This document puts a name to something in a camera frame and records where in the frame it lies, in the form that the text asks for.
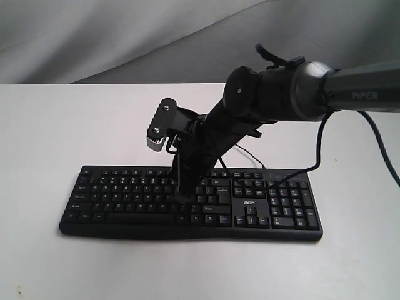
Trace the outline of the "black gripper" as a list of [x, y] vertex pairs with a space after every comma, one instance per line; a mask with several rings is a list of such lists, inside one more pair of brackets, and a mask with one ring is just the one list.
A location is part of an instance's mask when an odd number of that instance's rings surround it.
[[193, 135], [177, 144], [170, 178], [178, 181], [174, 201], [193, 204], [196, 186], [217, 160], [250, 132], [250, 123], [236, 118], [198, 118]]

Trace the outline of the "dark piper robot arm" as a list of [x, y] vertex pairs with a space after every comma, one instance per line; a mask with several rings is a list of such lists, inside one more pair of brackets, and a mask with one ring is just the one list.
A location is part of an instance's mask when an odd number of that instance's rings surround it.
[[205, 175], [244, 136], [279, 121], [320, 122], [336, 111], [399, 111], [399, 63], [334, 69], [299, 56], [286, 61], [256, 51], [271, 65], [241, 66], [228, 77], [222, 99], [205, 115], [178, 107], [170, 131], [177, 152], [169, 173], [174, 200], [186, 204]]

